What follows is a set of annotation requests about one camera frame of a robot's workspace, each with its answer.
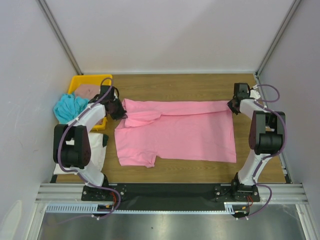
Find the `yellow plastic bin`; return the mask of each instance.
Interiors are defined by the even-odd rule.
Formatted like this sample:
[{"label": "yellow plastic bin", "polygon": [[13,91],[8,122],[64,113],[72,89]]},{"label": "yellow plastic bin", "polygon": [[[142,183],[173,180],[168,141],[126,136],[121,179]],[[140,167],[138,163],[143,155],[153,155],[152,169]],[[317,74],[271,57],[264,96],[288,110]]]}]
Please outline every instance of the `yellow plastic bin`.
[{"label": "yellow plastic bin", "polygon": [[[101,84],[102,80],[105,78],[112,78],[112,75],[105,74],[105,75],[77,75],[74,76],[71,80],[68,94],[72,94],[81,84],[94,84],[99,85]],[[103,85],[111,85],[111,80],[107,79],[103,82]],[[95,125],[92,130],[104,130],[107,126],[107,118],[104,117],[102,120],[101,125]]]}]

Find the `pink cloth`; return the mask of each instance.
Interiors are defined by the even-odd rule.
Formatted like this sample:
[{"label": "pink cloth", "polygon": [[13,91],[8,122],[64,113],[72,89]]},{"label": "pink cloth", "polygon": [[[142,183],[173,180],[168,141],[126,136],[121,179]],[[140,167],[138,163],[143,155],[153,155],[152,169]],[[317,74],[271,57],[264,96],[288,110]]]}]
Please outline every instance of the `pink cloth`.
[{"label": "pink cloth", "polygon": [[123,100],[128,118],[115,129],[121,166],[154,167],[163,159],[236,162],[227,101]]}]

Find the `wall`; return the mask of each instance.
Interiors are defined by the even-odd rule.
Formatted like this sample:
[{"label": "wall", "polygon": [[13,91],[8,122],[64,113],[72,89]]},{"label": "wall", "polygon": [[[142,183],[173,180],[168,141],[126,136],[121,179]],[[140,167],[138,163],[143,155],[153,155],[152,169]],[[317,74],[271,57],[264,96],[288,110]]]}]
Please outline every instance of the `wall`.
[{"label": "wall", "polygon": [[84,73],[253,72],[293,0],[47,0]]},{"label": "wall", "polygon": [[21,200],[20,240],[54,168],[53,106],[75,72],[35,0],[0,2],[0,36],[0,222]]},{"label": "wall", "polygon": [[[289,172],[303,183],[320,229],[319,67],[320,1],[302,1],[283,38],[262,72],[261,82],[276,86],[281,94],[276,110],[286,113]],[[267,98],[275,97],[267,90]]]}]

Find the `turquoise towel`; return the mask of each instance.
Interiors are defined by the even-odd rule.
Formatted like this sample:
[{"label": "turquoise towel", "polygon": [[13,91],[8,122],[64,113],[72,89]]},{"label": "turquoise towel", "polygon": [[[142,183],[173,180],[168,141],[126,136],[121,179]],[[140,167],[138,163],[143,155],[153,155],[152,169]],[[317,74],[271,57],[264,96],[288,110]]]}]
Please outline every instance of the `turquoise towel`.
[{"label": "turquoise towel", "polygon": [[53,108],[54,115],[61,124],[66,124],[76,118],[86,109],[89,99],[75,97],[75,94],[63,94]]}]

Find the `wooden tabletop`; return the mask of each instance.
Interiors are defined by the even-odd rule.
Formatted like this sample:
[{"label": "wooden tabletop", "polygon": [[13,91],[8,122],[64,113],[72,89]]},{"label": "wooden tabletop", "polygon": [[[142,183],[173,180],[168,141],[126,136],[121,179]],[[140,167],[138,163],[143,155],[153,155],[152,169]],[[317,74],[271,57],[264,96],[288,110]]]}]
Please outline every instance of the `wooden tabletop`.
[{"label": "wooden tabletop", "polygon": [[[154,74],[114,75],[114,86],[120,99],[136,101],[219,101],[233,97],[234,83],[255,85],[252,74]],[[155,167],[120,166],[115,145],[115,128],[119,121],[108,118],[106,156],[102,172],[111,183],[229,183],[244,165],[250,148],[251,120],[242,114],[233,115],[236,163],[161,159]],[[271,159],[258,180],[261,183],[284,183],[278,157]],[[59,183],[81,182],[73,174],[59,175]]]}]

